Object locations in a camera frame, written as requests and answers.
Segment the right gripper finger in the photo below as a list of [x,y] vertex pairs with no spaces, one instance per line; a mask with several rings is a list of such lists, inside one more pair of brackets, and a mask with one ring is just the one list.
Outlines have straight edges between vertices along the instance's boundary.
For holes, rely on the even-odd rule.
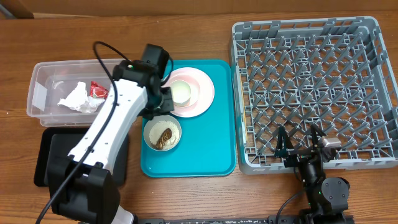
[[326,136],[326,134],[316,124],[310,125],[310,132],[311,132],[312,146],[318,147],[319,137]]
[[289,156],[289,150],[293,150],[294,146],[283,126],[278,128],[277,146],[274,152],[275,157],[285,158]]

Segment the white napkin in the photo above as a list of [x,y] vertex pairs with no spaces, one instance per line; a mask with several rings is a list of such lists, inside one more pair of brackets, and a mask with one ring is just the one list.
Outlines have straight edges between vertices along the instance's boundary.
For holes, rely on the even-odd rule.
[[60,99],[57,104],[81,113],[94,113],[104,102],[104,98],[89,96],[86,83],[78,82],[76,88],[65,99]]

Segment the red snack wrapper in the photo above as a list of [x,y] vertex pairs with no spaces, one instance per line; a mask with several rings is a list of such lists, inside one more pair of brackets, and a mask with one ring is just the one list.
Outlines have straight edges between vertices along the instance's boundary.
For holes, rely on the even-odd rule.
[[107,99],[109,91],[97,82],[91,81],[90,96],[92,98]]

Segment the grey bowl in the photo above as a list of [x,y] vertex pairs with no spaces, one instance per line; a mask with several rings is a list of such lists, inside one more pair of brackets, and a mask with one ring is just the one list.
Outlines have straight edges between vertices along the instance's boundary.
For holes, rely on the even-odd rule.
[[144,142],[158,152],[173,149],[179,143],[181,137],[181,125],[170,115],[157,116],[144,125]]

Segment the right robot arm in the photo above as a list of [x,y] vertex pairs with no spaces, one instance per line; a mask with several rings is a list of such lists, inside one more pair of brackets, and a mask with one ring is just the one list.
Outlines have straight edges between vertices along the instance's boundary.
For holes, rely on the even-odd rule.
[[[348,209],[349,182],[342,177],[326,177],[323,165],[334,159],[341,150],[337,137],[325,134],[317,125],[310,126],[312,145],[307,149],[295,149],[283,126],[278,128],[277,147],[274,156],[283,159],[284,167],[292,168],[301,181],[303,190],[291,196],[279,208],[276,223],[354,223],[346,217]],[[308,208],[297,216],[287,217],[281,213],[285,206],[299,195],[305,194]]]

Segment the rice and food scraps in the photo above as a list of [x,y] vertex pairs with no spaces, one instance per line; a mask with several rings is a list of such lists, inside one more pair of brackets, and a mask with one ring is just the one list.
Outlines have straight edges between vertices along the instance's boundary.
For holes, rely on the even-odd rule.
[[167,151],[177,145],[180,139],[178,126],[171,121],[159,121],[150,129],[149,141],[158,151]]

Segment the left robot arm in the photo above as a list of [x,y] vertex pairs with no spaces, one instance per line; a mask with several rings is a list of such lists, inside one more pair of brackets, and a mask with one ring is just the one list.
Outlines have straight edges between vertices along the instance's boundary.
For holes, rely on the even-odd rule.
[[147,44],[141,59],[124,57],[106,72],[111,88],[102,109],[68,155],[47,166],[50,200],[37,223],[48,210],[82,223],[137,223],[120,204],[114,166],[137,117],[152,120],[174,110],[171,89],[165,86],[166,66],[173,62],[163,47]]

